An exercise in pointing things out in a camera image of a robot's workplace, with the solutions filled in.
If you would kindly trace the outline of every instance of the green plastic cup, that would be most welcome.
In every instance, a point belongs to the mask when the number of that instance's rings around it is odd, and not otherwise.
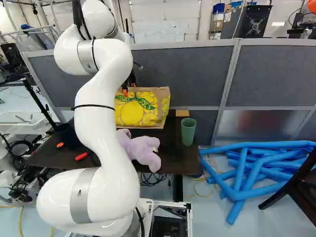
[[[184,118],[181,120],[182,143],[187,147],[193,143],[196,126],[197,121],[193,118]]]

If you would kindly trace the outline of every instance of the lemon print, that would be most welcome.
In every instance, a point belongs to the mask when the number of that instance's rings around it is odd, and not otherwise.
[[[115,122],[118,126],[146,127],[161,122],[158,118],[157,97],[150,91],[129,91],[128,97],[120,91],[115,96]],[[162,113],[168,114],[170,96],[162,101]]]
[[[143,107],[137,101],[131,101],[123,105],[120,118],[126,125],[136,125],[144,115]]]

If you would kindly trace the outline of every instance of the table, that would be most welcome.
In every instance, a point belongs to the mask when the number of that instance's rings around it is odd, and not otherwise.
[[[181,143],[181,119],[182,117],[175,116],[175,110],[170,110],[163,129],[130,129],[132,138],[146,135],[160,139],[158,155],[161,158],[161,169],[157,173],[174,174],[173,198],[175,201],[183,201],[182,175],[198,175],[203,172],[198,146],[193,143],[186,147]],[[88,150],[86,147],[78,147],[75,150],[65,147],[57,150],[56,144],[59,142],[59,137],[52,135],[29,157],[27,164],[60,169],[100,166],[100,161],[94,153],[79,162],[75,161],[76,156]],[[150,172],[146,165],[141,165],[136,160],[133,160],[133,165],[138,172]]]

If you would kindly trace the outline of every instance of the red marker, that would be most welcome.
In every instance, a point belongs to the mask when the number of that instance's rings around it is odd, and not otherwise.
[[[82,160],[86,156],[88,156],[88,152],[85,152],[85,153],[80,154],[79,156],[76,156],[75,160],[76,161]]]

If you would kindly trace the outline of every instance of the lavender stuffed toy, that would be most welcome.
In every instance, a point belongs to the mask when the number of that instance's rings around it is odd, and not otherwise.
[[[137,160],[140,164],[148,165],[152,173],[157,172],[161,167],[160,157],[154,152],[158,151],[160,141],[156,137],[135,137],[131,139],[128,129],[117,131],[118,141],[126,150],[130,160]]]

